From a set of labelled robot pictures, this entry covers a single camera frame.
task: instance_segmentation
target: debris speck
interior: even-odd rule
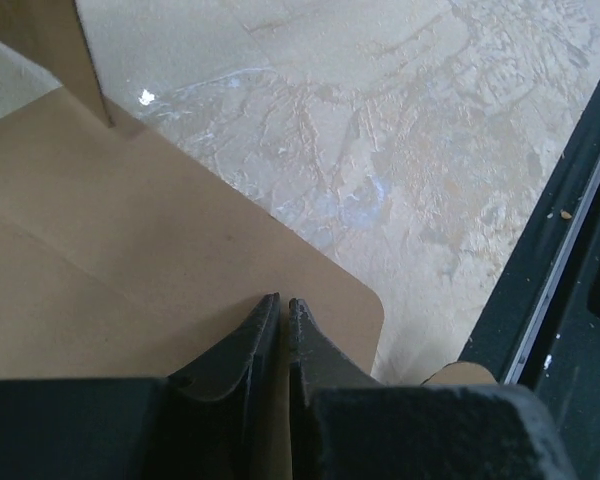
[[[138,101],[145,107],[156,99],[156,96],[146,88],[142,90],[142,95],[138,97]]]

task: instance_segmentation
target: black plastic part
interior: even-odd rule
[[[520,382],[555,418],[583,479],[600,479],[600,187]]]
[[[542,404],[519,387],[382,387],[290,304],[295,480],[573,479]]]
[[[521,387],[317,392],[319,475],[296,479],[574,479],[542,404]]]
[[[249,478],[279,313],[168,379],[0,381],[0,479]]]
[[[140,478],[165,379],[0,381],[0,480]]]
[[[304,300],[289,303],[289,424],[293,478],[322,478],[320,437],[310,411],[313,394],[329,387],[375,387],[373,378],[342,353],[318,326]]]
[[[600,157],[600,82],[582,114],[460,360],[476,362],[504,381],[542,300],[569,228],[560,210],[574,212]],[[552,221],[547,216],[553,213]]]

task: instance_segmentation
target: cardboard flap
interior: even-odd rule
[[[111,124],[73,0],[0,0],[0,42],[49,70]]]
[[[135,125],[62,88],[0,120],[0,377],[168,374],[273,291],[370,371],[378,297]]]

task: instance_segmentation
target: brown cardboard sheet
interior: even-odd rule
[[[0,0],[0,42],[49,70],[110,124],[74,0]]]
[[[438,370],[423,385],[489,385],[496,383],[491,372],[471,362],[454,362]]]
[[[125,115],[61,88],[0,120],[0,377],[168,374],[273,291],[370,371],[378,297]]]

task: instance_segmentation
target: concrete floor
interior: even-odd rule
[[[388,382],[460,353],[600,77],[600,0],[78,3],[107,95],[378,293]]]

